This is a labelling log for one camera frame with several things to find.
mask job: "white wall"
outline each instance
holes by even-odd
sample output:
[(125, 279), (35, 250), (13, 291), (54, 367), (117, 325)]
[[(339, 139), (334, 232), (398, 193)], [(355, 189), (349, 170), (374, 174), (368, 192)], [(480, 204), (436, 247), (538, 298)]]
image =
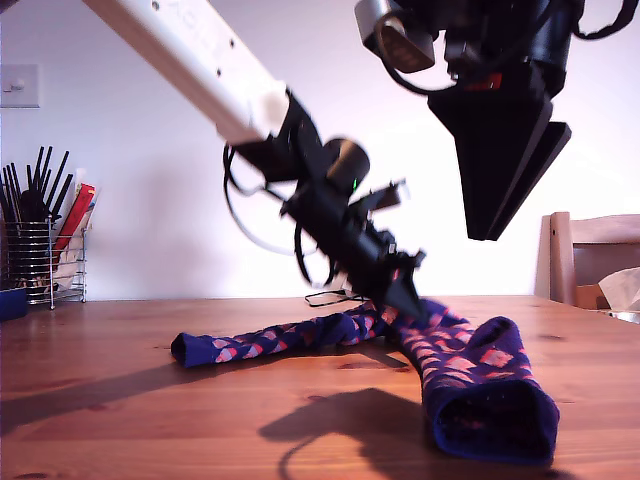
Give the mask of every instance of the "white wall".
[[(555, 102), (573, 139), (500, 241), (478, 243), (466, 238), (453, 140), (425, 101), (395, 86), (360, 45), (355, 0), (213, 3), (294, 89), (325, 139), (342, 134), (365, 147), (366, 187), (409, 179), (412, 202), (378, 224), (402, 246), (427, 250), (416, 275), (422, 294), (533, 293), (543, 215), (640, 212), (640, 19), (611, 39), (574, 42)], [(588, 1), (585, 27), (612, 20), (617, 3)], [(80, 0), (22, 0), (1, 20), (3, 61), (40, 64), (43, 99), (37, 111), (2, 112), (3, 164), (33, 162), (51, 144), (59, 154), (69, 149), (70, 167), (87, 168), (102, 187), (91, 299), (309, 291), (293, 259), (259, 250), (234, 226), (212, 125)], [(416, 81), (442, 84), (444, 67)], [(247, 224), (289, 245), (292, 227), (277, 219), (278, 206), (256, 200), (236, 200)]]

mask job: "black cord on table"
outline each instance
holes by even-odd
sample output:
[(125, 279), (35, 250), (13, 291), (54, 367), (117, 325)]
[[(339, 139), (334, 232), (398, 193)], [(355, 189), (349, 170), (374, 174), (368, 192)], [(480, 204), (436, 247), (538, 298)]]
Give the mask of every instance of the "black cord on table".
[[(322, 295), (339, 295), (343, 298), (340, 298), (338, 300), (334, 300), (331, 302), (325, 302), (325, 303), (311, 303), (312, 298), (320, 297)], [(309, 304), (311, 308), (320, 308), (320, 307), (328, 307), (330, 305), (337, 305), (339, 303), (351, 302), (351, 301), (366, 302), (367, 298), (363, 297), (362, 295), (347, 295), (346, 290), (340, 289), (340, 290), (329, 290), (326, 292), (313, 293), (311, 295), (305, 296), (304, 300)]]

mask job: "sock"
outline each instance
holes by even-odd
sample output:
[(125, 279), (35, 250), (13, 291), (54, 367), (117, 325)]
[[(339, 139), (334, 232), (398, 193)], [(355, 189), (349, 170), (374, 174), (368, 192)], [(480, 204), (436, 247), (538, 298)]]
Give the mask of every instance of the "sock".
[(420, 373), (425, 421), (441, 450), (480, 460), (550, 463), (559, 412), (532, 375), (516, 324), (497, 317), (474, 330), (443, 305), (423, 300), (423, 307), (420, 319), (367, 302), (235, 337), (181, 333), (171, 352), (193, 367), (386, 336)]

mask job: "wooden chair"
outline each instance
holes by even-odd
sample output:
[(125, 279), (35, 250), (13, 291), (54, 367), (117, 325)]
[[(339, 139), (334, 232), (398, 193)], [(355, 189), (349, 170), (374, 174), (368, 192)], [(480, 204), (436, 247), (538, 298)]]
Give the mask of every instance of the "wooden chair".
[(598, 282), (640, 267), (640, 215), (571, 220), (551, 215), (551, 300), (580, 308), (610, 308)]

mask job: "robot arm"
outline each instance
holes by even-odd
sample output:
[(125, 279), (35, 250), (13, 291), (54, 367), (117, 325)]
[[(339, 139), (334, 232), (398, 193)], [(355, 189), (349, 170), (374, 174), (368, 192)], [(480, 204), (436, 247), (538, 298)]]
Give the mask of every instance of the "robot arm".
[[(571, 36), (598, 40), (633, 19), (638, 0), (585, 34), (584, 0), (362, 0), (364, 45), (402, 87), (429, 98), (455, 139), (467, 234), (497, 240), (571, 137), (552, 122), (551, 99), (564, 87)], [(403, 73), (435, 64), (433, 41), (445, 31), (444, 59), (455, 81), (426, 90)]]
[(295, 246), (303, 275), (301, 232), (318, 243), (331, 271), (347, 272), (353, 290), (412, 315), (420, 314), (413, 271), (424, 254), (396, 249), (369, 212), (398, 203), (395, 186), (350, 199), (369, 171), (356, 144), (323, 144), (313, 121), (282, 82), (251, 54), (207, 0), (83, 0), (216, 125), (228, 142), (225, 193), (235, 153), (258, 168), (268, 185), (297, 181), (282, 214), (296, 222)]

